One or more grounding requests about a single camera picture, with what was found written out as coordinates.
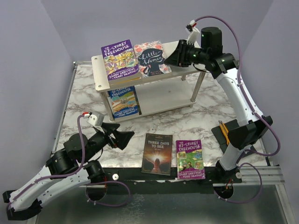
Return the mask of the Little Women dark book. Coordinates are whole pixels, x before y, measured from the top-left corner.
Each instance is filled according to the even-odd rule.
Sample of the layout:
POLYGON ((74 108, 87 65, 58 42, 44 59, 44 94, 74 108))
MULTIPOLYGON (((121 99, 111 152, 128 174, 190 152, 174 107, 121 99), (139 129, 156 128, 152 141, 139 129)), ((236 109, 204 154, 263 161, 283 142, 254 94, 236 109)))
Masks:
POLYGON ((164 63, 166 55, 160 40, 134 45, 141 77, 151 77, 171 73, 169 65, 164 63))

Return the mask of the blue 91-Storey Treehouse book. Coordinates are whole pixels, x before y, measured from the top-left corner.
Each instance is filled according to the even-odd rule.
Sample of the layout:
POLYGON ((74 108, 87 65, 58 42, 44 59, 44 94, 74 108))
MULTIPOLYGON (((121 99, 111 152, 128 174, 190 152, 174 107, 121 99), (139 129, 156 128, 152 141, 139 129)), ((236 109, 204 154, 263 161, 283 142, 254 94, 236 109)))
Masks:
POLYGON ((114 119, 142 114, 134 86, 108 91, 108 100, 114 119))

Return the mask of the thin dark patterned book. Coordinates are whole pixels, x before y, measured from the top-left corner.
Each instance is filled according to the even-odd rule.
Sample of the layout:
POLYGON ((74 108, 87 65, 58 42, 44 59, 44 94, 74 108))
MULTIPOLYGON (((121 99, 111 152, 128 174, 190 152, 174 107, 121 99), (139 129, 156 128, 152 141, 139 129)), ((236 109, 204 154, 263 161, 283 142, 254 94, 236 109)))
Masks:
POLYGON ((155 175, 170 175, 172 143, 172 135, 147 133, 141 172, 155 175))

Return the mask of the purple 117-Storey Treehouse book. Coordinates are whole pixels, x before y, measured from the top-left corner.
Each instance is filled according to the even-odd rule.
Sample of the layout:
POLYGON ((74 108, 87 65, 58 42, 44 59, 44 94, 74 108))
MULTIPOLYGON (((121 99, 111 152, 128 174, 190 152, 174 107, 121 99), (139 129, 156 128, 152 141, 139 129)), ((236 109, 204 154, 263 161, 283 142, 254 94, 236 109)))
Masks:
POLYGON ((177 140, 177 178, 204 180, 206 178, 201 140, 177 140))

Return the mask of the orange 130-Storey Treehouse book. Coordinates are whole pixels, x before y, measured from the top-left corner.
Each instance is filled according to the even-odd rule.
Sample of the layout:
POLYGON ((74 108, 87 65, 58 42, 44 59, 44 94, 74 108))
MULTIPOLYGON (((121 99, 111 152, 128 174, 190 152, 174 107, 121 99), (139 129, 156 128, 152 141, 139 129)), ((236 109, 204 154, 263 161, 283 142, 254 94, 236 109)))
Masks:
POLYGON ((133 80, 138 80, 138 79, 140 79, 140 78, 141 78, 141 77, 118 78, 118 79, 115 79, 115 80, 108 81, 108 83, 109 83, 110 85, 122 84, 122 83, 130 82, 130 81, 133 81, 133 80))

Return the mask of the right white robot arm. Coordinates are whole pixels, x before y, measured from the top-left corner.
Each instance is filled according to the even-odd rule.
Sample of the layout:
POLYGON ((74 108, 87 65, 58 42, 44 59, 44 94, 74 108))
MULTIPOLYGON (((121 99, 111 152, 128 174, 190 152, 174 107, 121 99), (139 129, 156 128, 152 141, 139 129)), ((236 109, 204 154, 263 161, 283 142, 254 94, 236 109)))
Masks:
POLYGON ((198 30, 188 25, 186 40, 179 40, 164 63, 177 67, 202 64, 226 93, 236 114, 238 127, 228 132, 229 144, 216 163, 215 179, 231 178, 241 155, 249 150, 272 125, 271 116, 264 116, 256 106, 239 74, 240 65, 231 53, 223 53, 222 31, 217 27, 198 30))

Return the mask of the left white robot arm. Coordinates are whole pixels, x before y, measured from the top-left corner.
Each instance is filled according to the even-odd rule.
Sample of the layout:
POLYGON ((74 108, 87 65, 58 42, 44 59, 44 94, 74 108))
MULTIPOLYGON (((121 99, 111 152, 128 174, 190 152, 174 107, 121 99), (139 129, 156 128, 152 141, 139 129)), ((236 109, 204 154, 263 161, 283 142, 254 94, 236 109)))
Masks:
POLYGON ((39 214, 46 203, 73 188, 106 183, 103 167, 92 157, 106 145, 125 149, 135 133, 118 131, 119 127, 120 124, 103 123, 103 130, 96 129, 96 133, 90 138, 79 130, 23 187, 5 191, 2 195, 3 201, 7 203, 8 220, 28 220, 39 214))

